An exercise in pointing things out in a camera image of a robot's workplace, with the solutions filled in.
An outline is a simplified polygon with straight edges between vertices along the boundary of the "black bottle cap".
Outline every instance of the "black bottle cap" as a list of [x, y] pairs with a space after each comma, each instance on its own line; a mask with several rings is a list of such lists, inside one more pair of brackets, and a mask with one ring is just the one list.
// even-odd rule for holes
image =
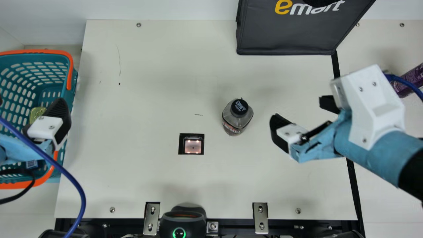
[[248, 112], [248, 103], [242, 99], [236, 99], [231, 105], [231, 114], [236, 117], [243, 117]]

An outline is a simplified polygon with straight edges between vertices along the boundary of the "shopping basket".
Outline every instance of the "shopping basket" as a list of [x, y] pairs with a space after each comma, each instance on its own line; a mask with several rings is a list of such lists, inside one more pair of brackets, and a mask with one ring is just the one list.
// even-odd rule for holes
[[[78, 73], [73, 67], [72, 56], [61, 50], [13, 50], [0, 53], [0, 116], [8, 120], [19, 131], [29, 123], [30, 110], [48, 107], [56, 98], [62, 97], [72, 111]], [[0, 125], [0, 140], [3, 136], [14, 137]], [[63, 164], [64, 146], [50, 154]], [[44, 160], [38, 160], [33, 173], [34, 186], [49, 178], [59, 177], [60, 172]], [[1, 170], [26, 168], [26, 163], [11, 163], [0, 166]], [[32, 177], [25, 174], [0, 176], [0, 189], [26, 188]]]

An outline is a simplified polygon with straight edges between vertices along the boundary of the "screw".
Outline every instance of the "screw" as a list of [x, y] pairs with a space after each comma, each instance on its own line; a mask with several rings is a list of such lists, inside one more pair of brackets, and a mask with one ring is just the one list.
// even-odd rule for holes
[[215, 230], [216, 229], [216, 224], [215, 223], [210, 223], [210, 229]]

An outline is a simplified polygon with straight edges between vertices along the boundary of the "robotic arm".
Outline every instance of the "robotic arm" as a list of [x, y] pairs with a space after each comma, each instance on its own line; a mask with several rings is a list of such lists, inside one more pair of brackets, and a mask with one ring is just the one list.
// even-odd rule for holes
[[404, 132], [404, 105], [382, 70], [372, 65], [330, 87], [338, 120], [307, 131], [275, 114], [273, 142], [299, 163], [347, 157], [423, 200], [423, 141]]

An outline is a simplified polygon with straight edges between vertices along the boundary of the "green light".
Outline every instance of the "green light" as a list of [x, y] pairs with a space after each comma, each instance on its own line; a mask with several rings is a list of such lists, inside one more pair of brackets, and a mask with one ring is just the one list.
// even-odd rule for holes
[[187, 233], [185, 232], [185, 229], [184, 229], [184, 228], [182, 228], [182, 227], [177, 227], [177, 228], [175, 228], [175, 229], [173, 230], [173, 233], [172, 233], [173, 238], [176, 238], [175, 231], [176, 231], [176, 230], [178, 230], [178, 229], [181, 229], [181, 230], [184, 232], [184, 236], [183, 236], [182, 238], [185, 238], [185, 236], [187, 235]]

